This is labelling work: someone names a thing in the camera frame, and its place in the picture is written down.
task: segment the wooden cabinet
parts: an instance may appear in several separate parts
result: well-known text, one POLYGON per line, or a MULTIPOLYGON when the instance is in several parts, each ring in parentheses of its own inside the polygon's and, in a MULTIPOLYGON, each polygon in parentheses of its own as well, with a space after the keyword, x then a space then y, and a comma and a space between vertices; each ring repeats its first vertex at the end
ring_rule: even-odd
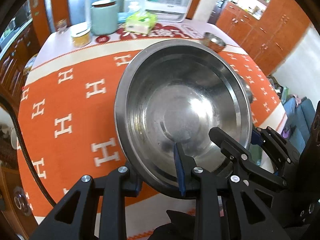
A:
POLYGON ((228 35, 232 37, 232 39, 236 43, 241 45, 244 39, 248 36, 251 29, 252 27, 251 25, 249 25, 249 23, 245 22, 242 18, 238 17, 234 21, 230 31, 228 32, 228 35))
POLYGON ((310 25, 295 0, 271 0, 260 20, 228 3, 216 26, 255 61, 265 75, 287 57, 310 25))
POLYGON ((258 22, 258 28, 263 29, 265 33, 272 35, 281 26, 282 16, 285 14, 283 9, 287 0, 271 0, 267 9, 258 22))
POLYGON ((261 49, 261 53, 254 61, 265 75, 269 75, 283 59, 281 49, 275 42, 270 42, 261 49))
POLYGON ((264 33, 259 28, 254 28, 250 32, 246 40, 241 44, 241 47, 254 60, 261 50, 265 47, 266 42, 271 39, 271 35, 264 33))
POLYGON ((28 50, 29 58, 32 58, 40 50, 39 41, 36 36, 36 32, 33 25, 29 25, 23 32, 23 40, 28 50))
POLYGON ((236 17, 237 15, 235 13, 224 9, 216 23, 216 26, 225 33, 228 33, 233 22, 236 20, 236 17))
POLYGON ((15 233, 29 239, 38 224, 32 214, 26 216, 21 205, 18 207, 20 202, 17 201, 15 191, 19 189, 22 189, 19 172, 0 167, 0 190, 5 203, 5 210, 2 213, 15 233))
POLYGON ((0 59, 0 93, 18 112, 22 87, 26 82, 23 70, 28 60, 40 50, 32 23, 14 40, 0 59))

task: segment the blue gripper pad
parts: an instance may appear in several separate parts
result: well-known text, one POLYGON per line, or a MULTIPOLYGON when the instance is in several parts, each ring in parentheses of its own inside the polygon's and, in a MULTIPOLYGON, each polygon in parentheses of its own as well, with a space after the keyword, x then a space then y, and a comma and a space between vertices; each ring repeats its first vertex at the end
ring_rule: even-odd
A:
POLYGON ((174 158, 174 165, 176 166, 179 190, 181 192, 181 196, 184 197, 186 195, 185 174, 184 174, 181 158, 180 158, 176 143, 173 146, 173 158, 174 158))

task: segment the small metal bowl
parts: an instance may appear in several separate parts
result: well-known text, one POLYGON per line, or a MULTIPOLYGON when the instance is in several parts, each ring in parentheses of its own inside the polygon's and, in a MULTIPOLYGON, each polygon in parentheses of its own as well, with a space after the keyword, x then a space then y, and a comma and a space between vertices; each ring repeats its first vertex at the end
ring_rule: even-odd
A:
POLYGON ((201 40, 201 44, 212 49, 216 53, 219 53, 226 47, 226 43, 223 39, 214 35, 213 33, 204 33, 204 37, 201 40))
POLYGON ((229 160, 209 130, 218 126, 246 148, 252 133, 249 100, 233 69, 209 48, 178 39, 153 44, 129 63, 116 93, 115 123, 134 169, 176 198, 175 142, 198 166, 224 171, 229 160))

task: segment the cushion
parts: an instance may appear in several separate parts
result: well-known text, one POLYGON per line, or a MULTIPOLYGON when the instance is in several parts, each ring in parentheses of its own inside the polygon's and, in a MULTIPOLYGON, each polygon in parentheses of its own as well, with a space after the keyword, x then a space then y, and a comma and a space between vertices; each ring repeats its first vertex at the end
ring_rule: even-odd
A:
POLYGON ((298 128, 296 128, 292 133, 289 138, 289 142, 300 152, 300 154, 306 146, 303 136, 298 128))
POLYGON ((315 118, 316 111, 313 108, 313 104, 309 98, 303 100, 301 103, 301 108, 303 111, 304 118, 306 120, 308 129, 310 131, 313 119, 315 118))

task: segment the red sticker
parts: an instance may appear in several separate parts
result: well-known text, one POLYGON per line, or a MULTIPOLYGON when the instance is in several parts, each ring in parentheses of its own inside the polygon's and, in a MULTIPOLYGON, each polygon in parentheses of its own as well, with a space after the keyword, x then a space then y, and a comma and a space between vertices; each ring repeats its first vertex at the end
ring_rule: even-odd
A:
POLYGON ((101 35, 99 37, 96 38, 96 42, 97 43, 106 43, 110 40, 109 36, 107 35, 101 35))

